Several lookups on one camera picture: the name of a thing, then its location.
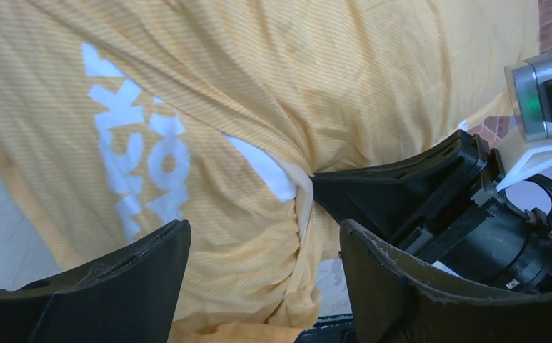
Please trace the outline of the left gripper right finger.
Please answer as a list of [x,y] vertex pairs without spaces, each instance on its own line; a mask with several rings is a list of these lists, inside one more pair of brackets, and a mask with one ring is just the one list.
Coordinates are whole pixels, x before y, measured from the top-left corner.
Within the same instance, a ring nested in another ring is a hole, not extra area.
[[351,219],[340,245],[360,342],[552,342],[552,293],[453,276]]

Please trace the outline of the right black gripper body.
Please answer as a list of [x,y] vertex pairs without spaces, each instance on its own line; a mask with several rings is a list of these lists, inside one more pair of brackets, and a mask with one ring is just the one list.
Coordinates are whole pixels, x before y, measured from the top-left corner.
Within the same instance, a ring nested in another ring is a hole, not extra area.
[[498,185],[505,175],[498,150],[472,180],[444,185],[432,209],[414,230],[398,236],[398,247],[419,259],[441,262],[458,276],[514,292],[552,292],[552,179],[528,181],[548,195],[551,209],[519,209]]

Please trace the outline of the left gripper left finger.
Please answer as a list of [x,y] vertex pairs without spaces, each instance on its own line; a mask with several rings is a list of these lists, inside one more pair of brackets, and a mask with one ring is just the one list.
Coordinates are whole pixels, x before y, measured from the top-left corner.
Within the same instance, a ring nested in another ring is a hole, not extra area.
[[172,221],[124,248],[0,289],[0,342],[166,342],[191,244]]

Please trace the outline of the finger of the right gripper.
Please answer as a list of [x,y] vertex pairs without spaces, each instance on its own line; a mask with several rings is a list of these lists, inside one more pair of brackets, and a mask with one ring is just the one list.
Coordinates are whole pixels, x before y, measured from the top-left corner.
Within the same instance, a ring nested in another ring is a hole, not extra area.
[[379,237],[402,237],[439,215],[486,166],[487,143],[458,130],[400,162],[315,174],[313,198],[337,222],[352,219]]

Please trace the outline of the orange cartoon pillowcase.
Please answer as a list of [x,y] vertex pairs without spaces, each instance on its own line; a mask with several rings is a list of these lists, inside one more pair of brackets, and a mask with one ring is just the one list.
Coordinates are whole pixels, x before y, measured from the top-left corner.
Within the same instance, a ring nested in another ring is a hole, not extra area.
[[509,114],[538,31],[537,1],[0,1],[0,176],[65,269],[188,220],[170,342],[292,342],[339,249],[311,175]]

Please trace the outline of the white pillow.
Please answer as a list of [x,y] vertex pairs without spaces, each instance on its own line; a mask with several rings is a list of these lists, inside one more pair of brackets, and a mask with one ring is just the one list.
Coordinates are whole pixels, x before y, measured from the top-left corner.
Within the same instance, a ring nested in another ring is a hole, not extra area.
[[224,137],[247,160],[277,199],[285,202],[296,197],[296,186],[266,152],[236,137]]

